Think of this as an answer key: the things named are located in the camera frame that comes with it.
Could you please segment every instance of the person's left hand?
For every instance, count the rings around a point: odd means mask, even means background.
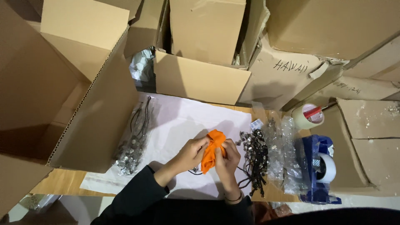
[[[200,139],[188,140],[179,153],[167,164],[175,174],[193,169],[203,159],[204,151],[208,147],[209,142],[210,138],[207,136]]]

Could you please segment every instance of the table surface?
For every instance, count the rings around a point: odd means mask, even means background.
[[[256,119],[251,108],[219,104],[211,105],[229,108],[244,113],[251,113],[252,119]],[[302,130],[301,135],[303,137],[308,136],[310,135],[310,132],[308,130]],[[54,195],[115,196],[114,194],[105,194],[96,191],[80,189],[79,186],[82,183],[85,174],[85,171],[54,169],[49,173],[47,178],[44,178],[40,183],[38,183],[38,185],[36,185],[36,187],[31,190],[31,193]],[[265,192],[265,198],[262,198],[260,191],[257,190],[252,197],[253,201],[299,202],[297,196],[285,194],[282,190],[278,189],[274,184],[272,184],[272,182],[268,182],[263,189]]]

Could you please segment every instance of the white paper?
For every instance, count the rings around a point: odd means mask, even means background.
[[[156,98],[158,111],[156,127],[151,131],[149,143],[143,155],[139,171],[152,161],[165,164],[172,159],[184,144],[193,138],[204,137],[208,132],[217,129],[226,138],[234,142],[239,140],[239,132],[250,132],[251,114],[223,107],[189,100],[185,98],[150,94]],[[241,159],[239,167],[245,164],[242,146],[237,146]],[[103,193],[119,193],[132,179],[131,176],[119,176],[118,168],[114,165],[105,174],[87,173],[80,188]],[[247,178],[246,174],[237,169],[237,182]],[[171,183],[168,198],[189,199],[222,199],[223,188],[215,168],[205,175],[193,175],[190,172],[178,174]],[[251,191],[251,185],[242,189],[245,195]]]

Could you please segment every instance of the black sleeve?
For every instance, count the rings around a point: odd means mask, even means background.
[[[244,197],[235,205],[228,205],[232,215],[236,218],[237,224],[254,224],[252,202],[249,196]]]
[[[153,174],[154,171],[149,166],[144,167],[91,224],[112,224],[117,217],[139,216],[149,206],[166,196],[169,193],[168,188],[161,187]]]

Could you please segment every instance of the packing tape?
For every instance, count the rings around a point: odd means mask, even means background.
[[[326,172],[321,179],[317,180],[317,183],[329,184],[336,176],[335,162],[333,161],[330,155],[324,153],[318,153],[318,156],[324,161]]]
[[[304,104],[292,112],[292,117],[294,120],[294,124],[296,125],[296,128],[298,129],[311,129],[313,127],[316,127],[318,125],[321,125],[324,120],[325,116],[322,112],[318,112],[315,115],[311,116],[311,121],[309,121],[305,116],[304,113],[307,111],[312,110],[313,108],[316,108],[317,106],[314,104]]]

